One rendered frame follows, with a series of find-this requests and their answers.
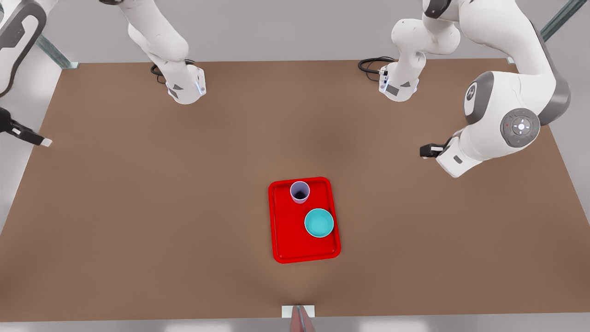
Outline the teal bowl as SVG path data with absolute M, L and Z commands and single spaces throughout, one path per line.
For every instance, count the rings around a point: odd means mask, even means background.
M 325 209 L 312 209 L 304 217 L 304 228 L 313 237 L 324 238 L 333 231 L 334 227 L 334 218 Z

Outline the pale lilac cup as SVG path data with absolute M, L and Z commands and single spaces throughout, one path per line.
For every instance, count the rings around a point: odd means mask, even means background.
M 308 183 L 304 181 L 294 182 L 289 188 L 291 198 L 297 204 L 303 204 L 307 201 L 310 195 L 310 187 Z

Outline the red plastic tray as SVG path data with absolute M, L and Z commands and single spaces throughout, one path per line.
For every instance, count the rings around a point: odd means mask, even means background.
M 297 204 L 290 196 L 294 182 L 304 181 L 310 187 L 306 202 Z M 336 210 L 331 183 L 327 178 L 303 178 L 276 181 L 268 187 L 272 252 L 279 263 L 307 262 L 337 257 L 341 252 Z M 311 236 L 304 228 L 304 217 L 310 210 L 322 208 L 335 221 L 333 231 L 324 238 Z

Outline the silver frame post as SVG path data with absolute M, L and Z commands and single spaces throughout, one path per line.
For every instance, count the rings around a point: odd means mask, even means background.
M 283 305 L 282 318 L 289 319 L 289 332 L 316 332 L 314 305 Z
M 557 65 L 590 60 L 590 0 L 516 0 Z
M 36 46 L 39 47 L 62 70 L 78 69 L 79 63 L 70 61 L 55 45 L 42 34 L 38 36 Z

